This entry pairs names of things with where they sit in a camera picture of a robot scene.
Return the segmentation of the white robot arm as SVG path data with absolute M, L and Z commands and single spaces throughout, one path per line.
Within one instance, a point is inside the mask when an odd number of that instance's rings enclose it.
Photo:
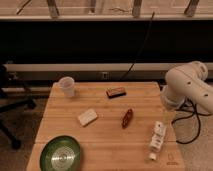
M 178 109 L 188 98 L 213 114 L 213 87 L 205 82 L 207 76 L 208 68 L 200 61 L 168 70 L 165 74 L 166 85 L 160 95 L 164 107 L 167 110 Z

